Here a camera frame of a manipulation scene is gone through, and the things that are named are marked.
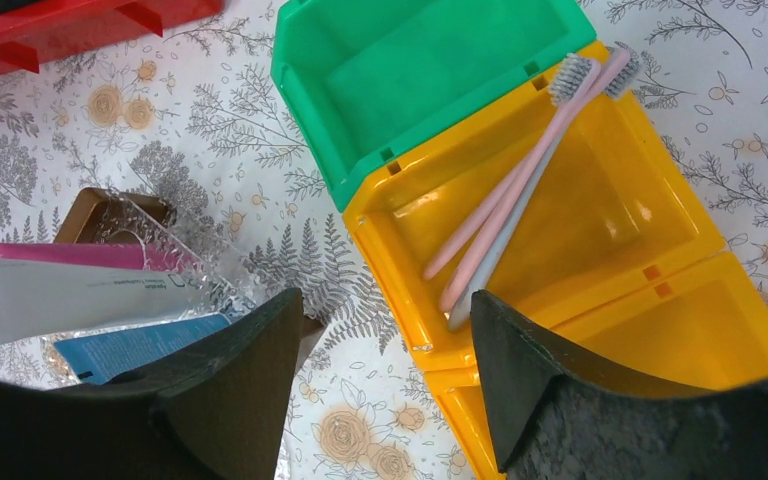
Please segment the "white toothpaste tube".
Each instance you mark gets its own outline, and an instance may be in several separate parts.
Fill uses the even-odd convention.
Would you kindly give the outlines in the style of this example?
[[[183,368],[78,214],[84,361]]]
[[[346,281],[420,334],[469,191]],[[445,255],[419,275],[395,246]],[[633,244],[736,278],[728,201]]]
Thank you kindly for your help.
[[[186,273],[0,258],[0,344],[186,319],[221,304],[217,284]]]

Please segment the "pink toothpaste tube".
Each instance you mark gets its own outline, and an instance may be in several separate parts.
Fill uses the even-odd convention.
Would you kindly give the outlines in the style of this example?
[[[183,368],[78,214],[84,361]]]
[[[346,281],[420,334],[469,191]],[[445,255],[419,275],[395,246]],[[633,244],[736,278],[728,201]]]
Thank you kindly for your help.
[[[65,243],[0,243],[0,258],[13,262],[37,262],[43,273],[52,263],[57,272],[75,276],[86,273],[90,288],[123,287],[127,290],[164,290],[187,286],[183,274],[197,267],[194,256],[175,251],[165,253],[147,244],[65,244]],[[99,269],[106,269],[103,274]]]

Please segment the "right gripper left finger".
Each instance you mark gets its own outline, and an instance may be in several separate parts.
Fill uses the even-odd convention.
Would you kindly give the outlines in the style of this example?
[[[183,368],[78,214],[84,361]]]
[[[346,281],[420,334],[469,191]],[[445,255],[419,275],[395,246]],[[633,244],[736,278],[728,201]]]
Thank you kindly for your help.
[[[300,290],[103,385],[0,381],[0,479],[270,479],[302,333]]]

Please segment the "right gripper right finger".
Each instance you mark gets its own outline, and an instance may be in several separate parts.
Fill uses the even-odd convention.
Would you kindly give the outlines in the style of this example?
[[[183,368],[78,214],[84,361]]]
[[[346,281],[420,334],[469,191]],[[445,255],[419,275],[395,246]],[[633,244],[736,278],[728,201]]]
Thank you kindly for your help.
[[[768,479],[768,377],[723,391],[601,356],[481,290],[471,332],[510,479]]]

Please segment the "blue toothpaste tube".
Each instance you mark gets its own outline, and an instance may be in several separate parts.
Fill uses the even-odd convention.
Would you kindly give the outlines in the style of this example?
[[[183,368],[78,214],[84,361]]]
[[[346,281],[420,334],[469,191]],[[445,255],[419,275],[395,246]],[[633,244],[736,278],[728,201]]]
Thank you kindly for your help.
[[[188,320],[60,340],[54,348],[83,383],[102,385],[229,326],[214,313]]]

